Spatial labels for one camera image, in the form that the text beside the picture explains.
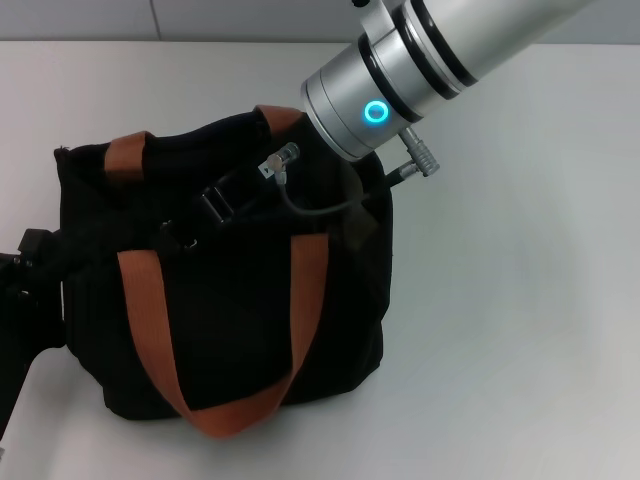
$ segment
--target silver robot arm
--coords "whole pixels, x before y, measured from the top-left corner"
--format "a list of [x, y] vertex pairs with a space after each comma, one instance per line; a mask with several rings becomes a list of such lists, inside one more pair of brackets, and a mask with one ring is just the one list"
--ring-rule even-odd
[[362, 6], [364, 34], [302, 85], [322, 138], [356, 161], [395, 135], [412, 162], [438, 165], [410, 128], [592, 0], [406, 0], [389, 12]]

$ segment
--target white wall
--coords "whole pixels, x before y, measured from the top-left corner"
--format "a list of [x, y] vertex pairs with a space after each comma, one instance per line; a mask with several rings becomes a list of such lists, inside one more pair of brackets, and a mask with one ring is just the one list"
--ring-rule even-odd
[[[639, 23], [638, 0], [598, 0], [543, 42], [637, 44]], [[350, 0], [0, 1], [0, 39], [333, 42], [359, 33]]]

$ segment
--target bag handle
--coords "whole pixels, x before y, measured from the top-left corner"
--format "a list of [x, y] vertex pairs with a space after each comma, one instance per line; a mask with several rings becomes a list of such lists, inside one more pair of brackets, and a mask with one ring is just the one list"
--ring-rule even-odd
[[[269, 125], [271, 136], [286, 132], [302, 118], [302, 112], [294, 108], [258, 105], [256, 107]], [[143, 151], [149, 132], [138, 132], [111, 142], [104, 156], [104, 171], [107, 178], [119, 183], [142, 182]]]
[[122, 252], [118, 261], [129, 326], [140, 361], [153, 385], [180, 415], [207, 435], [227, 437], [275, 413], [318, 330], [329, 263], [327, 234], [291, 239], [291, 372], [254, 395], [205, 410], [192, 411], [180, 390], [157, 254], [148, 250]]

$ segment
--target blue light ring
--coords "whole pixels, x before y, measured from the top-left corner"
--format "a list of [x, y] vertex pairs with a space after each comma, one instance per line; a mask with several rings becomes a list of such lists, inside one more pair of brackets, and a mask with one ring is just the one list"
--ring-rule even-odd
[[[382, 110], [382, 115], [380, 117], [374, 118], [371, 115], [371, 110], [373, 110], [374, 108], [380, 108]], [[372, 100], [371, 102], [367, 103], [366, 107], [364, 107], [364, 118], [369, 123], [382, 123], [387, 120], [387, 118], [389, 118], [389, 106], [386, 103], [381, 102], [380, 100]]]

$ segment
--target cable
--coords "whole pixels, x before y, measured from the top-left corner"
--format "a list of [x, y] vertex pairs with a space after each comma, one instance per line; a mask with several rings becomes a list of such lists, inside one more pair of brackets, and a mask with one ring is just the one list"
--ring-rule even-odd
[[282, 201], [284, 204], [296, 215], [300, 215], [303, 217], [324, 217], [326, 215], [333, 215], [334, 213], [341, 212], [342, 210], [346, 210], [347, 208], [355, 207], [360, 205], [365, 200], [369, 199], [369, 195], [365, 194], [364, 196], [355, 199], [349, 200], [348, 202], [341, 203], [339, 205], [335, 205], [333, 207], [328, 208], [319, 208], [317, 210], [307, 210], [304, 208], [298, 207], [291, 199], [289, 198], [289, 194], [287, 194], [286, 185], [278, 185], [278, 189], [280, 190], [280, 196], [282, 197]]

